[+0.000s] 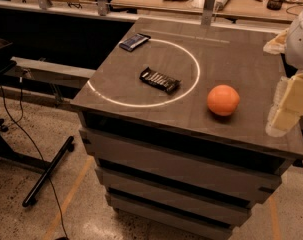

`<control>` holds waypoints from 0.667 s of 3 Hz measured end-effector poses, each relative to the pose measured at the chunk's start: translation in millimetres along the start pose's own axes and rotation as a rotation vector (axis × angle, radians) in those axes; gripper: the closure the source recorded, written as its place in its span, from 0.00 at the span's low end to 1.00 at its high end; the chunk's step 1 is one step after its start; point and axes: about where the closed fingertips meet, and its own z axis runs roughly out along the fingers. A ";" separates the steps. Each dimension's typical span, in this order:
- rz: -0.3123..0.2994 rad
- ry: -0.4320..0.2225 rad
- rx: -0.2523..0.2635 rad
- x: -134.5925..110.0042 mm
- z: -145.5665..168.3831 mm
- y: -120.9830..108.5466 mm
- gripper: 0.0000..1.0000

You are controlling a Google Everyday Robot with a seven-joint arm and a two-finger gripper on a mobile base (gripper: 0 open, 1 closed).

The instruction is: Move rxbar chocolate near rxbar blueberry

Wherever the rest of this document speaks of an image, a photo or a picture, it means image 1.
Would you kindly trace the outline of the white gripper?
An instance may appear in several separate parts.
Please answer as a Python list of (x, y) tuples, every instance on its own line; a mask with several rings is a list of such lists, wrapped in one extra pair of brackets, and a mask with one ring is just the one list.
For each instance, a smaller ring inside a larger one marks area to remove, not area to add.
[[(303, 11), (292, 22), (289, 30), (283, 30), (268, 41), (263, 51), (273, 55), (285, 52), (286, 62), (303, 70)], [(272, 137), (282, 137), (299, 122), (302, 116), (303, 71), (290, 78), (280, 78), (268, 114), (266, 133)]]

